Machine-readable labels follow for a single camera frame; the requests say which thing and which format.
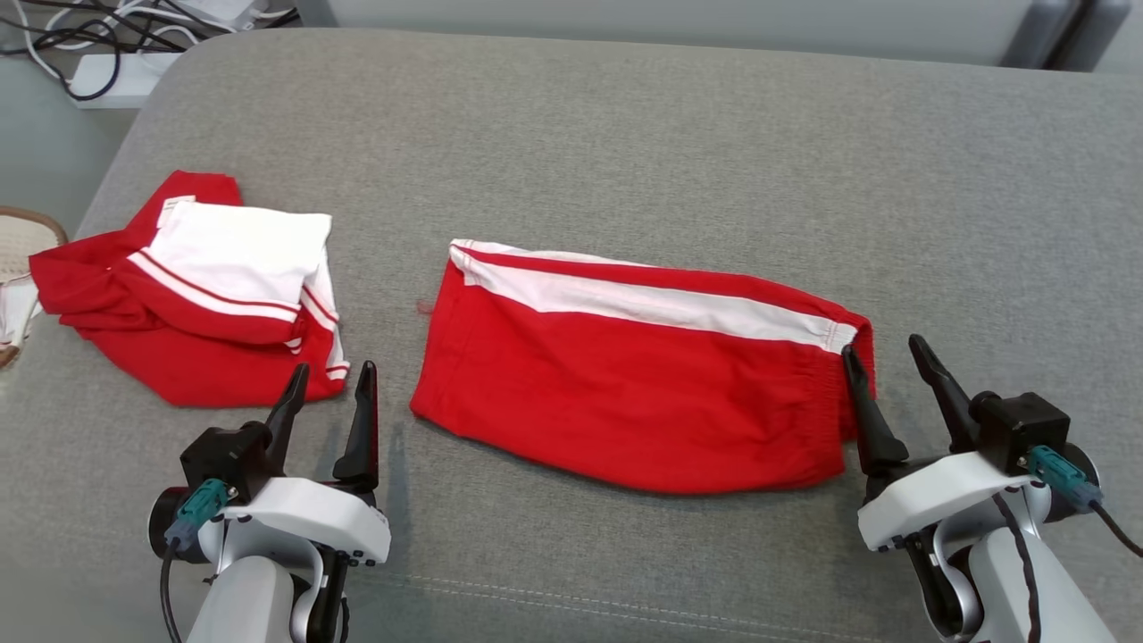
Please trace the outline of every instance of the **cable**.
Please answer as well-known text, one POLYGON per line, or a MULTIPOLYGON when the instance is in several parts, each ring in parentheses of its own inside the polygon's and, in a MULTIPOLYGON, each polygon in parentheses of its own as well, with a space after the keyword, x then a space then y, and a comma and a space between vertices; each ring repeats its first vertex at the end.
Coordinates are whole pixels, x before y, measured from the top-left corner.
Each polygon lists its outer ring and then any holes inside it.
POLYGON ((170 563, 175 560, 178 538, 167 544, 167 553, 162 555, 162 570, 159 572, 159 603, 162 608, 162 622, 167 626, 167 635, 171 643, 183 643, 178 635, 178 624, 175 622, 175 611, 170 609, 170 563))
MULTIPOLYGON (((191 45, 198 45, 199 43, 199 39, 195 38, 193 33, 191 33, 191 30, 186 29, 185 26, 183 26, 181 24, 173 24, 173 25, 168 25, 168 26, 161 27, 161 29, 157 30, 154 32, 154 34, 159 35, 159 34, 162 34, 162 33, 167 33, 169 31, 177 31, 177 32, 182 33, 183 35, 186 37, 187 40, 191 41, 191 45)), ((144 35, 143 37, 143 40, 144 40, 143 43, 145 45, 146 41, 150 40, 150 39, 151 39, 150 35, 144 35)))
MULTIPOLYGON (((16 8, 18 9, 17 13, 19 14, 21 19, 24 21, 25 26, 26 26, 27 15, 24 14, 23 7, 19 6, 19 2, 17 0, 13 0, 13 5, 15 5, 16 8)), ((99 21, 97 21, 97 19, 96 21, 88 21, 88 22, 81 24, 80 26, 78 26, 77 30, 85 30, 85 29, 88 29, 89 26, 93 26, 93 25, 96 25, 96 24, 99 24, 99 21)), ((99 37, 99 38, 110 38, 110 40, 113 43, 119 45, 119 40, 117 40, 114 32, 107 33, 107 37, 99 37)), ((72 99, 74 99, 74 101, 78 101, 78 102, 94 101, 95 98, 98 98, 99 96, 103 96, 104 94, 106 94, 107 91, 110 91, 111 88, 114 87, 115 81, 119 80, 119 70, 120 70, 120 65, 122 64, 122 59, 121 59, 122 51, 118 47, 114 49, 114 55, 115 55, 114 66, 111 69, 111 78, 107 79, 106 85, 104 85, 97 91, 93 91, 91 94, 77 94, 77 93, 72 91, 71 81, 67 80, 64 77, 64 73, 62 71, 59 71, 59 69, 56 67, 55 65, 53 65, 51 63, 48 63, 47 61, 45 61, 43 58, 41 58, 40 55, 37 53, 37 50, 35 50, 35 42, 32 42, 32 32, 30 30, 25 30, 24 31, 24 42, 27 46, 27 55, 31 56, 32 59, 35 61, 35 63, 38 65, 40 65, 41 67, 43 67, 43 71, 48 72, 49 75, 55 77, 55 79, 58 80, 59 85, 64 88, 64 93, 67 94, 69 96, 71 96, 72 99)))
MULTIPOLYGON (((151 0, 151 8, 152 9, 158 9, 159 8, 159 0, 151 0)), ((149 14, 147 15, 146 22, 143 23, 143 31, 151 31, 151 27, 154 26, 154 18, 155 18, 154 14, 149 14)), ((139 45, 144 45, 145 42, 146 42, 146 37, 145 35, 141 35, 138 43, 139 45)))
POLYGON ((293 10, 294 9, 282 9, 281 11, 270 11, 269 14, 255 14, 254 17, 259 21, 272 21, 274 18, 280 18, 293 10))
POLYGON ((178 11, 179 14, 182 14, 186 19, 195 22, 195 23, 198 23, 198 24, 200 24, 200 25, 202 25, 205 27, 208 27, 208 29, 209 27, 221 29, 223 31, 229 31, 231 33, 237 33, 238 32, 238 30, 234 29, 234 27, 232 27, 232 26, 224 25, 222 23, 216 23, 214 21, 205 21, 205 19, 195 16, 194 14, 187 11, 182 6, 179 6, 178 2, 175 2, 175 0, 162 0, 162 2, 163 2, 163 5, 167 5, 171 9, 175 9, 176 11, 178 11))
POLYGON ((342 596, 342 636, 341 643, 350 640, 350 600, 342 596))
MULTIPOLYGON (((11 22, 9 19, 6 19, 2 16, 0 16, 0 23, 11 25, 11 26, 14 26, 16 29, 19 29, 22 31, 27 31, 30 33, 38 33, 38 34, 40 34, 40 37, 37 38, 35 41, 33 42, 33 46, 35 47, 37 51, 41 51, 43 49, 50 49, 56 43, 58 43, 58 42, 66 42, 69 40, 82 40, 82 41, 86 41, 86 42, 94 42, 94 43, 98 43, 98 45, 106 45, 107 47, 111 47, 113 49, 118 49, 118 50, 121 50, 121 51, 128 53, 128 54, 135 53, 135 51, 173 51, 173 49, 169 49, 167 47, 154 47, 154 46, 150 46, 150 45, 139 47, 137 45, 119 43, 119 42, 115 42, 115 41, 111 40, 106 35, 89 33, 89 32, 83 31, 83 30, 81 30, 79 27, 66 27, 66 29, 57 29, 55 31, 45 31, 42 29, 25 27, 25 26, 21 25, 19 23, 11 22)), ((0 50, 0 56, 14 56, 14 55, 19 55, 19 54, 27 54, 27 48, 3 49, 3 50, 0 50)))
POLYGON ((288 25, 289 23, 298 19, 299 17, 302 16, 297 13, 297 9, 290 9, 289 11, 286 11, 286 15, 267 24, 263 29, 278 29, 280 26, 288 25))
MULTIPOLYGON (((128 3, 123 5, 122 7, 119 7, 119 8, 115 8, 115 9, 112 9, 111 7, 107 7, 101 0, 86 0, 86 1, 90 2, 90 5, 88 7, 90 7, 91 10, 96 10, 96 11, 101 11, 103 14, 106 14, 107 17, 105 17, 101 22, 104 23, 103 27, 107 30, 109 34, 113 31, 113 27, 111 26, 111 23, 109 21, 114 21, 114 22, 119 23, 120 25, 126 26, 127 29, 134 31, 135 33, 138 33, 139 35, 152 35, 151 33, 144 31, 143 27, 138 26, 137 24, 135 24, 135 23, 133 23, 133 22, 130 22, 130 21, 128 21, 126 18, 126 16, 130 15, 131 13, 143 13, 144 10, 146 10, 146 7, 139 7, 138 6, 142 2, 144 2, 145 0, 133 0, 131 2, 128 2, 128 3)), ((13 3, 18 3, 18 2, 26 2, 29 5, 37 5, 37 6, 41 6, 41 7, 64 7, 66 10, 73 10, 73 9, 77 8, 73 3, 70 3, 70 2, 56 2, 54 0, 13 0, 13 3)), ((179 45, 175 45, 170 40, 167 40, 167 39, 165 39, 162 37, 154 38, 154 40, 158 41, 158 42, 161 42, 161 43, 166 45, 167 47, 170 47, 171 49, 176 49, 178 51, 185 51, 186 50, 186 47, 182 47, 179 45)))
POLYGON ((1028 628, 1028 643, 1040 643, 1040 593, 1036 587, 1036 572, 1032 570, 1032 556, 1028 553, 1028 542, 1024 541, 1024 530, 1020 529, 1016 516, 1013 515, 1008 504, 999 493, 992 495, 992 501, 1000 509, 1004 522, 1008 525, 1008 531, 1016 540, 1016 553, 1024 563, 1024 584, 1028 585, 1028 620, 1031 625, 1028 628))
POLYGON ((1120 528, 1118 523, 1116 523, 1116 521, 1111 517, 1111 514, 1109 514, 1108 511, 1103 508, 1103 505, 1093 500, 1092 503, 1088 504, 1088 506, 1092 508, 1093 512, 1095 512, 1100 516, 1100 519, 1103 520, 1104 524, 1108 525, 1108 529, 1111 530, 1111 533, 1116 535, 1116 538, 1119 539, 1119 542, 1122 542, 1124 546, 1130 549, 1132 553, 1135 554, 1136 556, 1143 557, 1143 547, 1140 547, 1138 545, 1135 544, 1134 540, 1127 537, 1127 533, 1124 532, 1124 529, 1120 528))

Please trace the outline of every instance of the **white wall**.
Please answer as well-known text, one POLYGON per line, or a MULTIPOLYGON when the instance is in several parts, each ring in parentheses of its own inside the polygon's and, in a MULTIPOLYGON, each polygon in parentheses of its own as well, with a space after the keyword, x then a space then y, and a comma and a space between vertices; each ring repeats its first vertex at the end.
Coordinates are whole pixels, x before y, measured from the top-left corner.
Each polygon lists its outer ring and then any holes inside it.
POLYGON ((1143 3, 1132 8, 1095 71, 1143 74, 1143 3))
POLYGON ((341 26, 997 64, 1031 0, 328 0, 341 26))

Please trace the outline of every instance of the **gray fabric surface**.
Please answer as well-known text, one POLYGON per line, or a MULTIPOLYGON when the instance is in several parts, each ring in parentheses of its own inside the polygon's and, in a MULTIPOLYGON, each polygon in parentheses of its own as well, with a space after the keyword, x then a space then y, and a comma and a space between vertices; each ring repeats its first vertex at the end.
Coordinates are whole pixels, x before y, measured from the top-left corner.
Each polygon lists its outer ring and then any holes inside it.
MULTIPOLYGON (((259 32, 195 47, 139 114, 81 233, 174 169, 249 204, 334 216, 349 357, 381 370, 392 558, 354 571, 352 641, 935 640, 906 560, 864 550, 863 480, 660 498, 415 421, 454 236, 774 279, 869 315, 882 408, 914 456, 948 437, 913 372, 925 335, 970 393, 1071 415, 1108 506, 1143 535, 1143 85, 1136 79, 604 42, 259 32)), ((14 564, 161 640, 143 525, 205 427, 51 319, 3 402, 14 564)), ((349 400, 307 407, 288 469, 325 475, 349 400)), ((1046 539, 1121 642, 1138 566, 1094 519, 1046 539)), ((179 565, 184 633, 206 569, 179 565)))

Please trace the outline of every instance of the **red fabric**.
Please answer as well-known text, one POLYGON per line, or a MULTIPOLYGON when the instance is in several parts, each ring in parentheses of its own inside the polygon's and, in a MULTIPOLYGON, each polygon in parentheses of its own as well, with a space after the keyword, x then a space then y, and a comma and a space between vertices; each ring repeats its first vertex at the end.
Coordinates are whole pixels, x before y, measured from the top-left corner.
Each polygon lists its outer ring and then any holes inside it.
POLYGON ((123 230, 31 257, 45 311, 171 404, 272 405, 302 362, 311 369, 306 400, 337 395, 344 379, 325 377, 333 335, 305 306, 293 324, 221 314, 178 297, 126 258, 154 238, 163 202, 187 194, 242 204, 230 176, 175 171, 123 230), (295 338, 302 339, 297 355, 282 344, 295 338))
MULTIPOLYGON (((464 251, 497 265, 745 297, 858 329, 869 320, 741 274, 464 251)), ((451 262, 432 314, 415 415, 466 439, 609 483, 665 493, 791 489, 844 471, 855 423, 839 355, 637 323, 537 312, 465 284, 451 262)))

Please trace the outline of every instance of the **folded red pants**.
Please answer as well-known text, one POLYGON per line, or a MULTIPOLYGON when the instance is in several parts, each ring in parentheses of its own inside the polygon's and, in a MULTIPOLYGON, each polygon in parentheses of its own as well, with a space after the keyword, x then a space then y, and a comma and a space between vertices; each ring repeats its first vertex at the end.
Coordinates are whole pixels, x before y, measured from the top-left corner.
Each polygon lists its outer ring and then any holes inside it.
POLYGON ((742 274, 455 240, 410 408, 466 439, 665 493, 813 485, 853 437, 869 320, 742 274))
POLYGON ((327 214, 241 207, 222 174, 176 171, 122 230, 33 255, 43 310, 171 404, 271 405, 298 363, 339 393, 327 214))

